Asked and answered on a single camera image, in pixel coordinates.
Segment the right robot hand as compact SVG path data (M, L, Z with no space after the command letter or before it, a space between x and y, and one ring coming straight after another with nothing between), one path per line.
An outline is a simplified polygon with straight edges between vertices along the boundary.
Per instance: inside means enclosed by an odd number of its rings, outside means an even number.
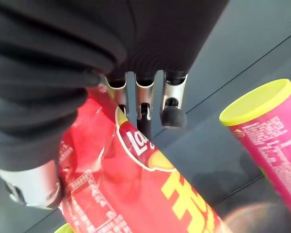
M0 178L21 205L63 199L58 154L87 88L105 81L129 112L135 75L137 128L150 136L151 85L164 72L161 125L182 128L189 70L226 0L0 0Z

